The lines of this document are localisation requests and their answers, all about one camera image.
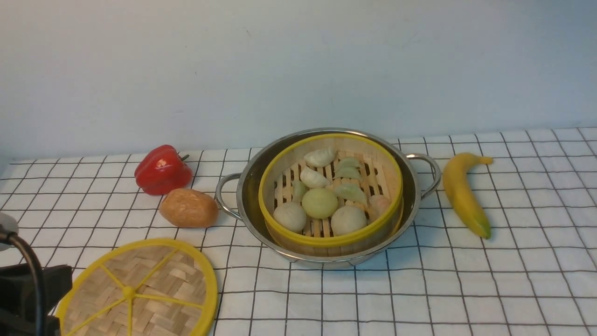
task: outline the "red bell pepper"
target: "red bell pepper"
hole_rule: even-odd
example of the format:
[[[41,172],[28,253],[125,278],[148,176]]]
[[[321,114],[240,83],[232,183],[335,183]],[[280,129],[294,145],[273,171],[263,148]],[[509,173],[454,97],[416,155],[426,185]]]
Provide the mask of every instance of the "red bell pepper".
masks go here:
[[[135,169],[135,181],[148,195],[166,195],[183,188],[193,179],[193,172],[171,145],[162,145],[149,152]]]

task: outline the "bamboo steamer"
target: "bamboo steamer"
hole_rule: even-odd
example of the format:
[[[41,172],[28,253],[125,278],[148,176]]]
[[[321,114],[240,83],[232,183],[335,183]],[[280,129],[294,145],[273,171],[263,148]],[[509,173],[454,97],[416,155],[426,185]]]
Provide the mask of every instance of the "bamboo steamer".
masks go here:
[[[308,152],[332,147],[336,150],[334,161],[323,167],[310,167],[304,160]],[[355,157],[361,162],[363,180],[336,178],[334,166],[342,158]],[[383,195],[390,199],[390,206],[373,220],[370,204],[364,206],[338,198],[339,207],[352,205],[365,211],[368,224],[364,228],[335,236],[331,228],[331,217],[308,218],[304,229],[294,233],[273,218],[273,211],[283,203],[292,201],[293,181],[299,179],[301,171],[311,168],[323,174],[333,189],[342,183],[360,186],[369,199]],[[259,185],[259,206],[265,218],[268,232],[274,241],[288,250],[311,256],[340,256],[367,250],[395,233],[402,218],[402,172],[394,157],[378,143],[352,134],[323,134],[298,141],[281,151],[267,166]]]
[[[64,336],[205,336],[216,316],[216,274],[193,246],[147,239],[86,268],[56,311]]]

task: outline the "bamboo steamer lid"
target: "bamboo steamer lid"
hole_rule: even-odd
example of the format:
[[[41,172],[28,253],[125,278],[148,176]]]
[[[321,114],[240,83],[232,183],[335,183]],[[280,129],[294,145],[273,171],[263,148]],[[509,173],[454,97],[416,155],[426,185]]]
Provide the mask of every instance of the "bamboo steamer lid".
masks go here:
[[[197,249],[148,239],[93,262],[56,316],[63,336],[204,336],[214,322],[217,293],[216,274]]]

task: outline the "yellow spoke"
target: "yellow spoke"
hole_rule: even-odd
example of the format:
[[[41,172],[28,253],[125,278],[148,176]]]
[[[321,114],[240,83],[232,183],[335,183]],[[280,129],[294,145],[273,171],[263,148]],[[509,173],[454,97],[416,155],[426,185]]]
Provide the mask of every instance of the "yellow spoke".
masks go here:
[[[83,323],[81,323],[80,325],[78,325],[76,328],[72,329],[70,333],[66,334],[66,336],[72,336],[72,335],[74,335],[77,331],[79,331],[81,328],[83,328],[85,325],[87,325],[93,319],[97,318],[98,316],[100,316],[101,314],[107,312],[108,310],[116,307],[117,305],[119,305],[123,301],[124,301],[124,298],[121,298],[120,300],[114,302],[113,304],[111,304],[111,305],[109,305],[109,306],[101,309],[100,311],[98,311],[97,313],[95,313],[91,317],[89,317],[87,320],[83,321]]]
[[[104,270],[106,272],[106,274],[108,274],[110,279],[112,279],[120,288],[124,288],[124,285],[122,284],[122,282],[120,282],[120,280],[118,280],[118,278],[112,272],[110,272],[110,270],[107,269],[106,266],[104,266],[102,264],[102,265],[100,265],[100,267],[102,270]]]
[[[133,301],[128,300],[128,336],[133,336]]]
[[[160,297],[160,296],[157,296],[157,295],[147,295],[147,294],[135,294],[135,297],[136,298],[142,298],[142,299],[149,299],[149,300],[172,302],[172,303],[182,304],[182,305],[189,306],[189,307],[203,309],[203,305],[200,305],[200,304],[197,304],[197,303],[188,302],[188,301],[178,300],[178,299],[175,299],[175,298]]]
[[[141,282],[135,287],[135,291],[138,291],[139,288],[141,288],[141,286],[143,286],[143,284],[145,283],[145,281],[149,280],[149,278],[157,271],[159,270],[160,267],[162,267],[168,260],[170,260],[170,258],[172,258],[172,256],[178,252],[179,250],[176,249],[172,252],[170,252],[167,256],[164,257],[164,259],[162,259],[159,263],[157,263],[152,269],[151,271],[149,271],[149,273],[143,278],[143,280],[141,280]]]

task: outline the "white wall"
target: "white wall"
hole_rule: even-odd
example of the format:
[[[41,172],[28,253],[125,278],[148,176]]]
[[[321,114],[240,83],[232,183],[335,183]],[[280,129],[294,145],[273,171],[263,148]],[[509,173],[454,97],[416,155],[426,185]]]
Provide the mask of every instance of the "white wall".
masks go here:
[[[8,167],[8,164],[11,162],[12,162],[11,159],[9,159],[7,157],[0,156],[0,178],[2,177],[2,174],[4,174],[4,171]]]
[[[597,124],[594,0],[0,2],[0,153]]]

